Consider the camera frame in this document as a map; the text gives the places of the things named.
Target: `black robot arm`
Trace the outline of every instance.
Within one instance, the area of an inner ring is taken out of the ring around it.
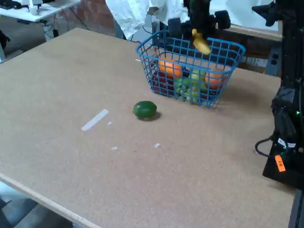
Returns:
[[[230,27],[227,11],[210,15],[211,0],[184,0],[190,20],[168,22],[170,34],[186,35],[197,29],[205,37],[218,28]],[[267,26],[283,22],[281,86],[272,101],[275,129],[270,137],[256,144],[257,152],[266,156],[264,176],[304,190],[304,131],[303,131],[303,82],[304,82],[304,0],[276,0],[268,5],[255,6],[252,10],[266,20]],[[270,153],[258,150],[259,144],[272,140]],[[274,157],[280,155],[285,172],[279,172]]]

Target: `orange tag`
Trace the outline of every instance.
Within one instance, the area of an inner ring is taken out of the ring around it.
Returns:
[[[279,172],[284,172],[284,171],[286,171],[285,166],[284,166],[284,163],[283,163],[283,160],[282,160],[282,158],[281,158],[280,155],[276,155],[276,156],[275,156],[275,161],[276,161],[276,165],[277,165],[277,167],[278,167],[278,169],[279,169]]]

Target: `table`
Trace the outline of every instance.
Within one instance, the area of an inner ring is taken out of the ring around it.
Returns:
[[[38,10],[38,15],[32,15],[27,8],[21,9],[2,9],[0,15],[27,20],[31,22],[40,22],[42,19],[46,21],[46,26],[43,26],[46,41],[53,37],[52,21],[48,21],[49,17],[63,11],[64,9],[73,7],[81,3],[81,0],[56,0],[55,2],[42,4]],[[3,49],[0,45],[0,63],[5,59]]]
[[[233,24],[228,29],[228,31],[236,32],[239,34],[245,34],[245,35],[253,36],[253,37],[265,38],[265,39],[269,39],[272,41],[282,41],[282,38],[283,38],[283,24],[281,21],[279,21],[279,30],[278,31],[257,29],[257,28],[247,28],[247,27],[233,25]]]
[[[287,227],[294,190],[254,153],[280,79],[236,69],[206,109],[152,93],[136,45],[75,29],[2,64],[0,181],[84,228]]]

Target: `white tape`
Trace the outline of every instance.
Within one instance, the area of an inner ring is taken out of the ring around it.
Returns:
[[[105,115],[107,115],[108,113],[109,113],[108,110],[106,110],[106,109],[102,110],[92,120],[90,120],[89,122],[87,122],[87,124],[85,126],[83,126],[81,128],[81,130],[87,131],[87,130],[91,129],[98,121],[100,121],[102,118],[104,118]]]

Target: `banana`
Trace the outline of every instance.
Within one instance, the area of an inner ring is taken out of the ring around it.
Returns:
[[[192,30],[192,35],[194,37],[194,41],[193,41],[194,47],[202,54],[210,55],[211,49],[208,43],[203,39],[203,34],[198,33],[197,30],[194,28]]]

